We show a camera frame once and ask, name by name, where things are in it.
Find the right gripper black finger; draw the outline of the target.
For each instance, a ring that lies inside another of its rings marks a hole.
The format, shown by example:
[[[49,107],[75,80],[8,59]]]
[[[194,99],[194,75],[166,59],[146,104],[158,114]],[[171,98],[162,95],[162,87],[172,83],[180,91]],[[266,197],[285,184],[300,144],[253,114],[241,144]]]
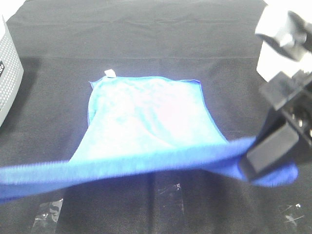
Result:
[[[269,111],[254,143],[242,156],[239,168],[248,181],[255,181],[287,161],[299,134],[281,111]]]

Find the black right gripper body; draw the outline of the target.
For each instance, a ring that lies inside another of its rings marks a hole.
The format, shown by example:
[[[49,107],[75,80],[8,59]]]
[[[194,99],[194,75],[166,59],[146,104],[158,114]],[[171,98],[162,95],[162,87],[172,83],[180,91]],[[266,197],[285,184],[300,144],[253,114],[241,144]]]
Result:
[[[298,141],[283,157],[304,164],[312,160],[312,75],[298,71],[292,78],[278,73],[259,89],[271,105],[267,120],[259,135],[263,141],[288,124]]]

